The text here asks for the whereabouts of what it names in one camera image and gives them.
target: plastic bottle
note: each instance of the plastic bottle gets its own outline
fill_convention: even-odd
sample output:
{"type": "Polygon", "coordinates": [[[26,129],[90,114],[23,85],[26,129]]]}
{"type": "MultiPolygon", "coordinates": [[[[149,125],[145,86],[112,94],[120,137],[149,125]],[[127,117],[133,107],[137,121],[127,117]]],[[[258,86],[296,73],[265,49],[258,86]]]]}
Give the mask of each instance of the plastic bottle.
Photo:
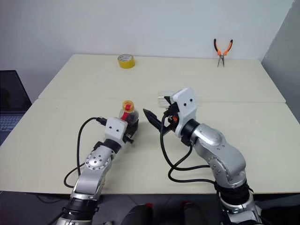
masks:
{"type": "Polygon", "coordinates": [[[123,102],[123,108],[120,111],[119,117],[129,125],[133,125],[139,119],[139,112],[135,109],[132,101],[126,100],[123,102]]]}

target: yellow tape roll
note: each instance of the yellow tape roll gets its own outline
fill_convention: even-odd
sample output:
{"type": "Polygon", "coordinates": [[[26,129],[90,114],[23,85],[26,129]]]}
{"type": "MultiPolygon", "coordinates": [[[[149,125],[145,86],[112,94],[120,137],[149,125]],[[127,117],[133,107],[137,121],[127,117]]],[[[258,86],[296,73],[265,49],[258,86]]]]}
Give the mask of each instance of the yellow tape roll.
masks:
{"type": "Polygon", "coordinates": [[[129,54],[120,55],[118,57],[118,62],[120,67],[124,69],[129,69],[135,66],[135,59],[129,54]]]}

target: orange pliers handle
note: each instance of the orange pliers handle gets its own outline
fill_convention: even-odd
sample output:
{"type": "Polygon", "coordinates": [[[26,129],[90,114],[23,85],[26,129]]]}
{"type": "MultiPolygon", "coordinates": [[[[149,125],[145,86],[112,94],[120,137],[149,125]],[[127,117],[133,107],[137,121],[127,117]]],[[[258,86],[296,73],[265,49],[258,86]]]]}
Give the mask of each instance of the orange pliers handle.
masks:
{"type": "MultiPolygon", "coordinates": [[[[233,40],[230,41],[227,50],[223,53],[223,56],[227,55],[227,53],[228,53],[229,50],[231,49],[232,45],[233,45],[233,40]]],[[[217,55],[218,55],[218,56],[222,56],[222,52],[219,50],[219,48],[218,48],[218,46],[217,46],[217,40],[216,40],[216,39],[214,39],[214,47],[215,47],[215,50],[217,51],[217,55]]]]}

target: white table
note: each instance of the white table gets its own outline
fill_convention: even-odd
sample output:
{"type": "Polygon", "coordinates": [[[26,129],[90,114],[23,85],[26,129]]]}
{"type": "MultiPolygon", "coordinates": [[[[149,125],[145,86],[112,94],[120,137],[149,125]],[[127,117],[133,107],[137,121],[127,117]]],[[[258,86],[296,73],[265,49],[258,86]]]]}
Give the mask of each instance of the white table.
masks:
{"type": "MultiPolygon", "coordinates": [[[[77,133],[92,116],[117,116],[122,104],[112,100],[38,99],[0,147],[0,190],[62,193],[71,189],[63,178],[76,164],[77,133]]],[[[157,103],[135,102],[140,125],[132,146],[120,150],[106,176],[104,194],[181,194],[215,193],[207,183],[178,184],[167,178],[158,131],[150,125],[142,108],[153,110],[159,118],[163,110],[157,103]]],[[[256,193],[300,191],[300,125],[282,103],[202,103],[197,120],[220,130],[228,142],[244,155],[247,180],[256,193]]],[[[82,133],[81,162],[98,140],[104,127],[89,123],[82,133]]],[[[165,146],[173,162],[187,148],[169,133],[165,146]]],[[[205,164],[194,152],[183,166],[205,164]]],[[[175,172],[179,179],[213,179],[210,169],[175,172]]],[[[74,184],[76,173],[69,179],[74,184]]]]}
{"type": "Polygon", "coordinates": [[[198,101],[285,102],[258,60],[135,57],[131,69],[115,55],[73,55],[39,98],[153,101],[162,90],[194,89],[198,101]]]}

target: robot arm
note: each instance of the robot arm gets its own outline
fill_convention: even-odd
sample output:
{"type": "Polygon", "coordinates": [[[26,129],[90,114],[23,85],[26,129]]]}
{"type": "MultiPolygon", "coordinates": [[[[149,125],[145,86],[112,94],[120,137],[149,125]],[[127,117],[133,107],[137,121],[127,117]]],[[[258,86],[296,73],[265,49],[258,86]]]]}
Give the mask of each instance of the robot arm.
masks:
{"type": "Polygon", "coordinates": [[[119,118],[109,118],[105,125],[105,141],[85,160],[85,167],[79,176],[70,200],[63,209],[57,225],[91,225],[98,210],[98,200],[105,182],[105,175],[112,166],[115,154],[125,147],[137,130],[138,121],[129,126],[119,118]]]}
{"type": "Polygon", "coordinates": [[[220,193],[220,202],[231,223],[250,220],[260,223],[247,185],[243,155],[226,141],[221,132],[195,120],[197,107],[190,88],[182,89],[165,99],[170,106],[164,112],[164,117],[168,118],[170,125],[165,127],[156,115],[144,109],[149,122],[163,130],[163,135],[170,130],[174,131],[185,145],[193,145],[197,154],[206,160],[216,179],[215,188],[220,193]]]}

